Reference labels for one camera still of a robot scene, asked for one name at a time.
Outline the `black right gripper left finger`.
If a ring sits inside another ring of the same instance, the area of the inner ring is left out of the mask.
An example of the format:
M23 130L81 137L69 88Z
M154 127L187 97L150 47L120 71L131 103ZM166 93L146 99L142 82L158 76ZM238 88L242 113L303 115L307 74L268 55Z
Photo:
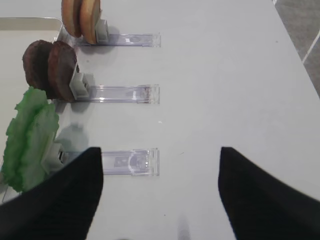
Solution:
M0 238L86 239L103 184L101 148L90 147L35 188L0 206Z

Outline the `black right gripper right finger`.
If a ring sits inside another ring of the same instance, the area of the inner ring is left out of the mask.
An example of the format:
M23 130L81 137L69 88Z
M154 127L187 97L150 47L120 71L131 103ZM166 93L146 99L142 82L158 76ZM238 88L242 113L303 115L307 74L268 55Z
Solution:
M232 147L220 151L218 191L237 240L320 238L320 202Z

